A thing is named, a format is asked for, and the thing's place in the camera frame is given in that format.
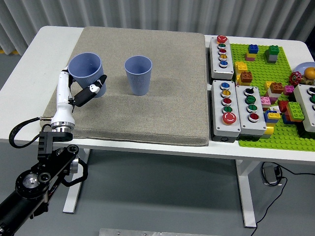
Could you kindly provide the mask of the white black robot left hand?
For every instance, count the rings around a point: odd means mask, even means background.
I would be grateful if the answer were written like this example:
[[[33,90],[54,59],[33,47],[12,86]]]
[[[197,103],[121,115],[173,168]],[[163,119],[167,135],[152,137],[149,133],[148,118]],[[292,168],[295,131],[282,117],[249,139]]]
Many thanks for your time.
[[[71,85],[73,78],[67,68],[61,71],[57,85],[57,111],[51,119],[51,128],[54,132],[71,132],[75,127],[72,116],[75,106],[82,107],[100,94],[105,88],[107,76],[102,74],[95,82],[83,88],[78,94],[72,96]]]

